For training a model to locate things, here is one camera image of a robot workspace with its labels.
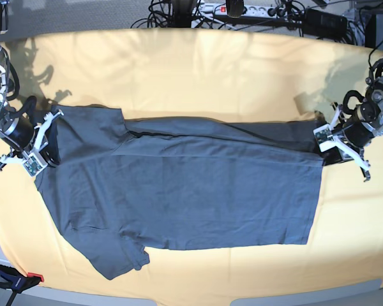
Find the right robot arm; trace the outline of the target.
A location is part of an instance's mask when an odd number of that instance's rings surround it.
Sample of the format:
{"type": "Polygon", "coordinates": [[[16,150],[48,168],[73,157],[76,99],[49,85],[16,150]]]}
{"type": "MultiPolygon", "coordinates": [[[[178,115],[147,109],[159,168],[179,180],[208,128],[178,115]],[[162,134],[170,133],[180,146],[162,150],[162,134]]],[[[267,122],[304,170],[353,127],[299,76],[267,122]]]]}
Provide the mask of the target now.
{"type": "MultiPolygon", "coordinates": [[[[0,1],[0,35],[8,30],[8,1],[0,1]]],[[[0,171],[8,164],[19,164],[35,177],[45,168],[60,164],[56,120],[62,110],[36,111],[37,97],[29,96],[19,110],[10,106],[18,98],[20,81],[10,56],[0,45],[0,140],[10,152],[0,157],[0,171]]]]}

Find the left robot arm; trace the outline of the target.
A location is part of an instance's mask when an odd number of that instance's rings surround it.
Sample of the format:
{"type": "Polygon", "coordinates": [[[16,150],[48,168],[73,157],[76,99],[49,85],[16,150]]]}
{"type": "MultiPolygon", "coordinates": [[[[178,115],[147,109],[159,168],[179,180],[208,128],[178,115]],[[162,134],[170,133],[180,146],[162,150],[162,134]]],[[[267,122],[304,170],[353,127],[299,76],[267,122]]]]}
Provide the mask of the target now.
{"type": "Polygon", "coordinates": [[[369,64],[366,92],[346,93],[342,103],[333,104],[334,118],[327,137],[331,148],[322,153],[324,165],[354,161],[364,180],[371,179],[370,164],[364,158],[365,147],[383,135],[383,58],[369,64]]]}

